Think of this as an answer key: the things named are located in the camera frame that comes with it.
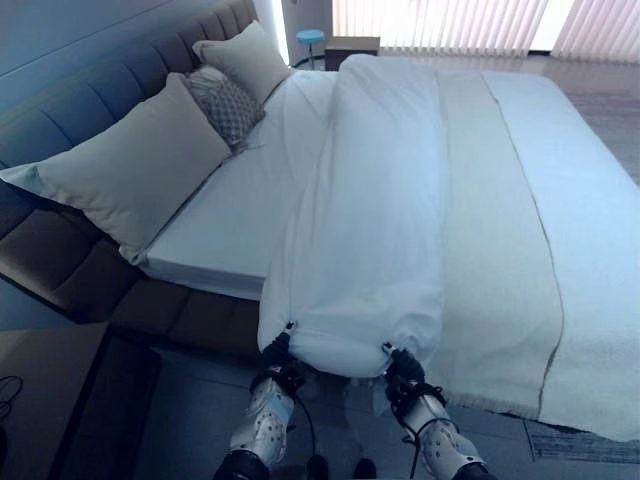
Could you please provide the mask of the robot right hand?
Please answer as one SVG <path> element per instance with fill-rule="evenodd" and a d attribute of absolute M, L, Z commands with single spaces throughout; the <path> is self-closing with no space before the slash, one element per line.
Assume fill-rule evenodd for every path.
<path fill-rule="evenodd" d="M 390 342 L 383 343 L 381 348 L 389 358 L 384 373 L 384 378 L 388 383 L 402 381 L 408 384 L 420 384 L 425 382 L 423 367 L 409 350 L 400 349 Z"/>

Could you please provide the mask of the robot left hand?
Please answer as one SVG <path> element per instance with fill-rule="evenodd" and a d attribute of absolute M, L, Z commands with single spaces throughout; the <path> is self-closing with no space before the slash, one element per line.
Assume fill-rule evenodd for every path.
<path fill-rule="evenodd" d="M 295 322 L 288 322 L 284 329 L 262 350 L 261 360 L 264 373 L 281 373 L 296 366 L 296 359 L 289 351 L 295 328 Z"/>

